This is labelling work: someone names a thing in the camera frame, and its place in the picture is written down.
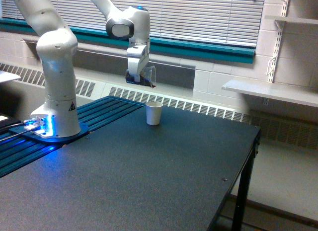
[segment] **slotted rail platform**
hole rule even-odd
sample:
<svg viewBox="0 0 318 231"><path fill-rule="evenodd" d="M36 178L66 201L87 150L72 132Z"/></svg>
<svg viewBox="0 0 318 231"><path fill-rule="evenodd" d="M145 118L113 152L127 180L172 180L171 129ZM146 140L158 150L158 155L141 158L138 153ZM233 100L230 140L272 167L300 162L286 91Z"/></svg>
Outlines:
<svg viewBox="0 0 318 231"><path fill-rule="evenodd" d="M112 96L104 97L79 107L79 121L87 124L88 130L93 132L143 105ZM1 134L0 140L11 135L12 132ZM41 143L24 136L0 143L0 178L59 149L62 145Z"/></svg>

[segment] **radiator vent grille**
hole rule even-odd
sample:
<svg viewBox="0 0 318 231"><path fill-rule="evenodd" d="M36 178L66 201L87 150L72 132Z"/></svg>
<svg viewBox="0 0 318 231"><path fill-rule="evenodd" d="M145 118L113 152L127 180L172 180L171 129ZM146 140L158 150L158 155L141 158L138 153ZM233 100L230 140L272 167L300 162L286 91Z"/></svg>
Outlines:
<svg viewBox="0 0 318 231"><path fill-rule="evenodd" d="M45 87L44 74L42 71L32 70L19 66L0 63L0 71L16 74L21 77L19 81ZM91 97L96 83L76 79L76 94Z"/></svg>
<svg viewBox="0 0 318 231"><path fill-rule="evenodd" d="M219 108L199 102L191 102L175 97L154 95L146 92L136 92L127 89L112 87L109 95L129 99L136 102L159 101L165 106L203 113L214 117L228 119L240 123L260 126L262 137L289 143L300 147L318 149L318 127L305 123L288 123L284 120L269 119L243 114L230 109Z"/></svg>

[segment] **window blinds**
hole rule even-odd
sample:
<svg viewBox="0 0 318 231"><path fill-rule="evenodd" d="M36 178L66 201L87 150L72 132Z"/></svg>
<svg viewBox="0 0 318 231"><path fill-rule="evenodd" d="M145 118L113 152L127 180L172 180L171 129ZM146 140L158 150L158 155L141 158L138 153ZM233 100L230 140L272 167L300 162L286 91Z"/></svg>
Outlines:
<svg viewBox="0 0 318 231"><path fill-rule="evenodd" d="M12 0L1 0L3 17L23 19ZM89 0L51 0L70 26L101 29L105 18ZM170 39L256 46L264 0L112 0L121 10L142 5L151 35Z"/></svg>

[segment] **wall shelf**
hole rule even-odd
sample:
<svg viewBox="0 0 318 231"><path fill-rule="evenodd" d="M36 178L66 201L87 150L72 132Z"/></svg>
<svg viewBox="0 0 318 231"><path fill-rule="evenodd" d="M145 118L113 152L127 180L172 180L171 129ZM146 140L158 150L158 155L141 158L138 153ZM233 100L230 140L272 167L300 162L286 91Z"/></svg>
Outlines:
<svg viewBox="0 0 318 231"><path fill-rule="evenodd" d="M318 91L309 88L238 78L224 84L222 89L311 107L318 107Z"/></svg>
<svg viewBox="0 0 318 231"><path fill-rule="evenodd" d="M285 21L285 22L296 23L296 24L318 25L318 20L307 19L307 18L288 17L288 16L265 16L265 19L272 19L275 21Z"/></svg>
<svg viewBox="0 0 318 231"><path fill-rule="evenodd" d="M12 73L0 71L0 83L20 79L21 77Z"/></svg>

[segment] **table leg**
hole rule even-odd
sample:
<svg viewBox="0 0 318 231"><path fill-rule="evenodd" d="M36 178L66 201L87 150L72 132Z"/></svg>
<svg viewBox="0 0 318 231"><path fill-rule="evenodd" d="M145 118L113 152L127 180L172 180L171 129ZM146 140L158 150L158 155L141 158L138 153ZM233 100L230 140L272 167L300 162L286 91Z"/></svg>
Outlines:
<svg viewBox="0 0 318 231"><path fill-rule="evenodd" d="M232 231L240 231L242 226L255 155L256 155L256 142L255 142L255 145L253 146L253 151L251 155L249 156L248 161L245 164L245 167L240 175L239 186L238 186L238 197L237 197L237 203L236 203L234 217L233 217Z"/></svg>

